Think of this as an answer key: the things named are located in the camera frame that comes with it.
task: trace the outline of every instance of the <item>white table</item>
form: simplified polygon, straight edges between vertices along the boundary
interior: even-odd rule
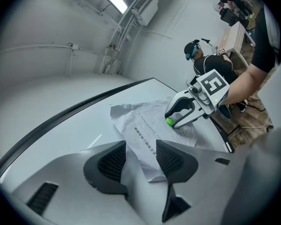
[[[118,104],[150,102],[173,96],[176,92],[156,79],[133,86],[110,96],[70,117],[38,139],[8,168],[2,186],[9,192],[57,157],[114,141],[123,137],[111,123],[110,107]],[[198,147],[227,151],[220,133],[210,119],[199,118],[193,123],[198,135]],[[129,173],[137,180],[139,192],[130,204],[150,224],[161,223],[166,202],[167,182],[148,183],[136,156],[127,155]]]

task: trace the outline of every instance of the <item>office chair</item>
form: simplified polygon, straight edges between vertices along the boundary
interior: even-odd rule
[[[227,9],[227,8],[222,8],[220,10],[220,15],[221,15],[221,20],[229,23],[230,27],[232,27],[237,22],[240,22],[244,26],[244,28],[246,28],[249,24],[249,20],[240,19],[230,9]]]

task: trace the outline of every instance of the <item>green ball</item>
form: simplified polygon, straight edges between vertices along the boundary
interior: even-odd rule
[[[174,125],[174,121],[172,118],[167,118],[167,124],[169,124],[171,127]]]

